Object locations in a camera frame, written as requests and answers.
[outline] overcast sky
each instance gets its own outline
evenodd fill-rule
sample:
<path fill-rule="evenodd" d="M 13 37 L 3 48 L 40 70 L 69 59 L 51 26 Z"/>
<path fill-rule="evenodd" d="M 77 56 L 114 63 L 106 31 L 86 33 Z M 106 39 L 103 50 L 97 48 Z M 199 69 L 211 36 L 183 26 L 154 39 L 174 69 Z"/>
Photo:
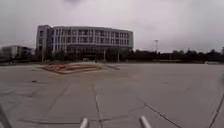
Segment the overcast sky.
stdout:
<path fill-rule="evenodd" d="M 218 51 L 224 46 L 224 0 L 0 0 L 0 46 L 35 47 L 38 25 L 134 31 L 134 48 Z"/>

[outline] street light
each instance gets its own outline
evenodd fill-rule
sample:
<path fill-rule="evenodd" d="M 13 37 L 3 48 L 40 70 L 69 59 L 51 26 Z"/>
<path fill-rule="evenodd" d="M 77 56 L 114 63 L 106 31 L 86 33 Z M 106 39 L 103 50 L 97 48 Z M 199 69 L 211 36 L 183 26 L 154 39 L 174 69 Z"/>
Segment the street light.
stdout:
<path fill-rule="evenodd" d="M 154 40 L 155 43 L 156 43 L 156 53 L 158 53 L 158 43 L 159 43 L 159 40 Z"/>

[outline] building facade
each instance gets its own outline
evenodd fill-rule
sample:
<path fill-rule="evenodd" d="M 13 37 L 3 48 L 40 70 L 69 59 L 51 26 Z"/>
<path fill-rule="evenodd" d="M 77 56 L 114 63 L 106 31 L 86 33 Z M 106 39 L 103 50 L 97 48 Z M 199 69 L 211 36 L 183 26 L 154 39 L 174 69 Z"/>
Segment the building facade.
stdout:
<path fill-rule="evenodd" d="M 12 45 L 5 46 L 1 49 L 1 54 L 4 58 L 19 58 L 21 56 L 34 55 L 34 49 L 20 46 L 20 45 Z"/>
<path fill-rule="evenodd" d="M 41 53 L 132 50 L 133 32 L 103 27 L 39 26 L 36 49 Z"/>

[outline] concrete pavement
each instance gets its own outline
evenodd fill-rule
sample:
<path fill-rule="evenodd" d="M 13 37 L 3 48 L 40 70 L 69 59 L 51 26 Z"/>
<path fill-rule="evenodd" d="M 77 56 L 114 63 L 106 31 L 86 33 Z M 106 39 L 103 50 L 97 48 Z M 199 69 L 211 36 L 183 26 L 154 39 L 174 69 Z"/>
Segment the concrete pavement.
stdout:
<path fill-rule="evenodd" d="M 221 128 L 222 65 L 117 64 L 59 75 L 34 66 L 0 67 L 0 103 L 15 128 Z"/>

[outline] metal bar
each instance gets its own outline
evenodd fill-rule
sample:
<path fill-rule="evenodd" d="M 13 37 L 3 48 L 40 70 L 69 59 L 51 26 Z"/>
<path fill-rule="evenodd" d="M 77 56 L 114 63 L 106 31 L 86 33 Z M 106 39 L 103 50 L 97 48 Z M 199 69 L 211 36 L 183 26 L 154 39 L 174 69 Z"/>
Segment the metal bar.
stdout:
<path fill-rule="evenodd" d="M 143 128 L 152 128 L 149 124 L 149 122 L 147 121 L 146 117 L 145 116 L 141 116 L 140 119 L 139 119 L 141 125 Z"/>
<path fill-rule="evenodd" d="M 88 127 L 89 127 L 88 119 L 84 118 L 80 128 L 88 128 Z"/>

